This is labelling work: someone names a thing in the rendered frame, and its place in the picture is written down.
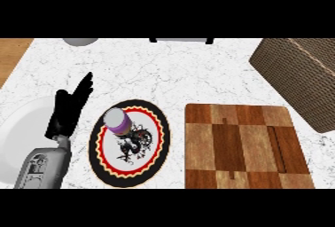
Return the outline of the black red patterned plate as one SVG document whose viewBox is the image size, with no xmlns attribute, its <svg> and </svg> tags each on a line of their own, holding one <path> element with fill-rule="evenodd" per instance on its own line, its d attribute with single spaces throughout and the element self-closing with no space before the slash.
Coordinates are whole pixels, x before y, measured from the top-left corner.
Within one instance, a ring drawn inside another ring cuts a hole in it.
<svg viewBox="0 0 335 227">
<path fill-rule="evenodd" d="M 134 187 L 161 169 L 168 156 L 170 128 L 167 117 L 149 101 L 130 99 L 119 108 L 131 120 L 127 135 L 117 136 L 100 115 L 89 140 L 89 162 L 97 178 L 114 187 Z"/>
</svg>

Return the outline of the brown wicker basket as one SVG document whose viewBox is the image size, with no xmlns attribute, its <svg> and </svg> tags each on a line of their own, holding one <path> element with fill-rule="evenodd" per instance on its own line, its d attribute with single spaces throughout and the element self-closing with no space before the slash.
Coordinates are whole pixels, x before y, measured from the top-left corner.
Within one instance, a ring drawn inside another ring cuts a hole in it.
<svg viewBox="0 0 335 227">
<path fill-rule="evenodd" d="M 335 130 L 335 38 L 264 38 L 248 62 L 314 131 Z"/>
</svg>

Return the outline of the purple cupcake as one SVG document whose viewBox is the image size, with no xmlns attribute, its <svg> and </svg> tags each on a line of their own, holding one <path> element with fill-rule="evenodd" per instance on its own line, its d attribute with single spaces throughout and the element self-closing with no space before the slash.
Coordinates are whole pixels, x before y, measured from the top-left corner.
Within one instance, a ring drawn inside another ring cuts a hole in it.
<svg viewBox="0 0 335 227">
<path fill-rule="evenodd" d="M 103 123 L 117 136 L 125 135 L 131 130 L 133 122 L 127 113 L 118 107 L 111 108 L 105 113 Z"/>
</svg>

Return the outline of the brown wooden panel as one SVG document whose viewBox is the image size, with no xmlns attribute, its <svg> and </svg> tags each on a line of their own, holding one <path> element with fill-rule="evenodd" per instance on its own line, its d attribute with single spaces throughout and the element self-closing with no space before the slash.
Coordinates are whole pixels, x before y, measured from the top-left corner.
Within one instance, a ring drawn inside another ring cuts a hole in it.
<svg viewBox="0 0 335 227">
<path fill-rule="evenodd" d="M 29 48 L 32 38 L 0 38 L 0 88 Z"/>
</svg>

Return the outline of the grey round object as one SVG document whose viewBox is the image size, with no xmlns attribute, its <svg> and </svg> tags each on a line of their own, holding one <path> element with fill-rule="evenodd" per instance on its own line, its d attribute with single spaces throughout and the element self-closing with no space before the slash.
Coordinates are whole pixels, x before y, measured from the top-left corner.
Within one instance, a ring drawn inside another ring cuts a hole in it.
<svg viewBox="0 0 335 227">
<path fill-rule="evenodd" d="M 90 45 L 97 38 L 65 38 L 63 41 L 74 47 Z"/>
</svg>

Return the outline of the grey appliance with black legs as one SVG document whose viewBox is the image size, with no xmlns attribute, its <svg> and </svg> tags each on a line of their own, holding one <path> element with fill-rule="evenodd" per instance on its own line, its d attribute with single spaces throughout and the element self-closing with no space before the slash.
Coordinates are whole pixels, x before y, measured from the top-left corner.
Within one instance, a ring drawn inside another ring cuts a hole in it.
<svg viewBox="0 0 335 227">
<path fill-rule="evenodd" d="M 150 43 L 156 43 L 158 41 L 214 44 L 214 38 L 149 38 Z"/>
</svg>

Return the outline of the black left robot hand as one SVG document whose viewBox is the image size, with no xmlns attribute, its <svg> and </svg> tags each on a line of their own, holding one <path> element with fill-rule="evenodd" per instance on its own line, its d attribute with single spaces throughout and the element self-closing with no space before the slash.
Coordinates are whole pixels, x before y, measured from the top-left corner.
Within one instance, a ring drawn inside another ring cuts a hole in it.
<svg viewBox="0 0 335 227">
<path fill-rule="evenodd" d="M 83 107 L 93 92 L 93 73 L 89 72 L 77 85 L 72 94 L 58 90 L 55 94 L 55 107 L 44 136 L 55 139 L 59 135 L 69 137 L 74 134 Z"/>
</svg>

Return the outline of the white plate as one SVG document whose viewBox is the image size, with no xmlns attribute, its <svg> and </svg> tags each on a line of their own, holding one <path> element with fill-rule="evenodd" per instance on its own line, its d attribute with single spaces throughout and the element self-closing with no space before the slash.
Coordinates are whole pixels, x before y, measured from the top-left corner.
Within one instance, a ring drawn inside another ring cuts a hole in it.
<svg viewBox="0 0 335 227">
<path fill-rule="evenodd" d="M 58 144 L 46 136 L 55 97 L 29 101 L 0 125 L 0 182 L 13 184 L 24 160 L 35 148 Z"/>
</svg>

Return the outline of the checkered wooden cutting board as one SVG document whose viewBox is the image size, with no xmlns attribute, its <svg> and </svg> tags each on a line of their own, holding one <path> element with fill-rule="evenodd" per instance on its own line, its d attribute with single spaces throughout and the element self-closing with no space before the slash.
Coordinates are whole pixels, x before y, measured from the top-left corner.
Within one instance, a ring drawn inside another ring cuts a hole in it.
<svg viewBox="0 0 335 227">
<path fill-rule="evenodd" d="M 288 109 L 187 104 L 186 187 L 314 187 Z"/>
</svg>

